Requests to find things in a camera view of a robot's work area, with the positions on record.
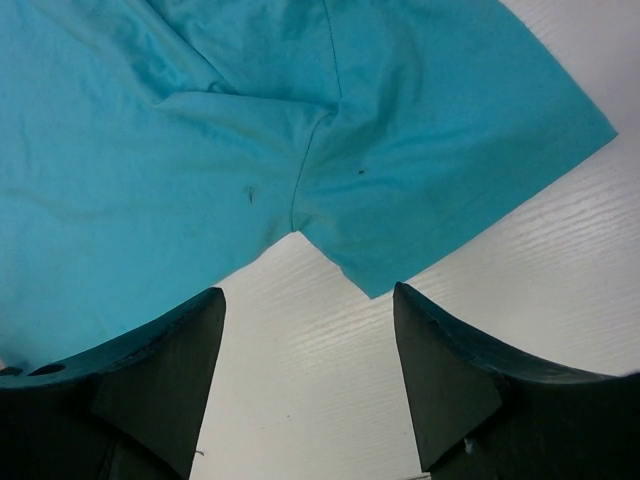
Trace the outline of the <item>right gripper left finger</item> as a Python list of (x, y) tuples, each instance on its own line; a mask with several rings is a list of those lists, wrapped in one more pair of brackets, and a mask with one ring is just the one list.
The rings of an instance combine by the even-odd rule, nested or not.
[(2, 369), (2, 478), (189, 478), (225, 312), (208, 288), (79, 354)]

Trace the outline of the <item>turquoise t shirt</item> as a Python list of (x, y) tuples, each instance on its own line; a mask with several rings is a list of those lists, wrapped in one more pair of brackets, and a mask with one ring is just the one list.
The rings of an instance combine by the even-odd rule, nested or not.
[(293, 232), (380, 296), (615, 136), (498, 1), (5, 1), (2, 360), (99, 345)]

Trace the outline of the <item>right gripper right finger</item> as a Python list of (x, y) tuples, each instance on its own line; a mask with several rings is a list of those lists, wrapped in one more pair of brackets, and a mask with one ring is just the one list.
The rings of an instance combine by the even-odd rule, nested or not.
[(638, 477), (637, 374), (526, 353), (404, 283), (393, 316), (420, 466), (432, 478)]

